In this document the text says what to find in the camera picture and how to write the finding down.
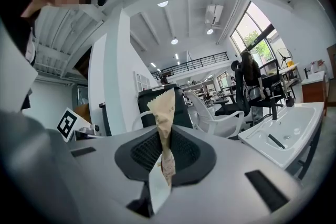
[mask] cardboard box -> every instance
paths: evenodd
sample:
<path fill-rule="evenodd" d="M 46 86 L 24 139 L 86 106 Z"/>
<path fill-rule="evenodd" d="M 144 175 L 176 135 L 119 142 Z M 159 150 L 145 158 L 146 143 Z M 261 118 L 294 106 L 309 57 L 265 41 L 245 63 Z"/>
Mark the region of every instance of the cardboard box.
<path fill-rule="evenodd" d="M 74 109 L 74 112 L 78 115 L 80 115 L 84 120 L 86 120 L 89 123 L 91 122 L 91 116 L 90 116 L 90 109 L 89 104 L 84 104 L 76 107 Z"/>

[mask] brown cabinet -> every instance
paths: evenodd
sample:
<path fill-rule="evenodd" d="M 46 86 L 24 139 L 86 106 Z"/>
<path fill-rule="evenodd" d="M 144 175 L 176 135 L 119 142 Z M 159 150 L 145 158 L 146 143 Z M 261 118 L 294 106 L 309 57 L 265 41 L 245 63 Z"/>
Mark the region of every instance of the brown cabinet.
<path fill-rule="evenodd" d="M 302 85 L 302 93 L 304 103 L 324 102 L 324 114 L 326 113 L 327 87 L 324 77 L 322 81 Z"/>

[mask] air conditioner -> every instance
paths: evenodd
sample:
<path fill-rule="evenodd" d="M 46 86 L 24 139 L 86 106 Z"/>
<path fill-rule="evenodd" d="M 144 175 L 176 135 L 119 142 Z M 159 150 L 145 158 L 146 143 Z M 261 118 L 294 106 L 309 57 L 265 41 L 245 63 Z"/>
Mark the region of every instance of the air conditioner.
<path fill-rule="evenodd" d="M 208 5 L 205 13 L 205 24 L 215 25 L 219 22 L 220 16 L 223 11 L 223 6 Z"/>

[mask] black mesh chair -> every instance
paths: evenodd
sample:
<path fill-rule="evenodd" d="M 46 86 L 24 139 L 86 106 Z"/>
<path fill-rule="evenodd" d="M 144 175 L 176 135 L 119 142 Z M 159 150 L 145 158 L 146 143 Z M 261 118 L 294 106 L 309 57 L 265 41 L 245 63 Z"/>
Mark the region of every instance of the black mesh chair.
<path fill-rule="evenodd" d="M 250 106 L 256 106 L 259 108 L 269 108 L 269 114 L 266 114 L 261 119 L 259 119 L 257 122 L 253 121 L 253 124 L 259 123 L 264 118 L 273 116 L 273 119 L 275 120 L 277 117 L 277 111 L 276 107 L 280 106 L 283 107 L 283 104 L 277 104 L 277 102 L 281 101 L 281 99 L 285 99 L 285 93 L 282 89 L 281 85 L 281 77 L 279 74 L 279 67 L 278 67 L 278 60 L 272 60 L 265 65 L 260 67 L 260 73 L 261 78 L 263 80 L 263 87 L 264 87 L 264 94 L 265 99 L 263 100 L 261 97 L 257 97 L 254 99 L 250 99 L 248 102 Z M 255 89 L 259 88 L 259 86 L 255 86 L 248 90 L 248 94 Z M 266 88 L 269 88 L 270 96 L 268 96 Z"/>
<path fill-rule="evenodd" d="M 243 72 L 239 61 L 234 61 L 231 64 L 231 69 L 236 77 L 236 103 L 222 104 L 222 107 L 216 111 L 215 116 L 231 115 L 236 111 L 243 111 L 244 116 L 247 116 L 250 112 L 250 105 L 244 92 Z"/>

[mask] sleeve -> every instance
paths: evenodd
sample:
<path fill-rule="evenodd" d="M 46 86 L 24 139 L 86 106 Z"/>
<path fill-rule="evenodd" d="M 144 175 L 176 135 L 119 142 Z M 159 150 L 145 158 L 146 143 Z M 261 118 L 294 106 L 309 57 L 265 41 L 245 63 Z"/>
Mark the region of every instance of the sleeve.
<path fill-rule="evenodd" d="M 253 61 L 253 73 L 257 75 L 257 78 L 261 78 L 259 65 L 256 61 Z"/>

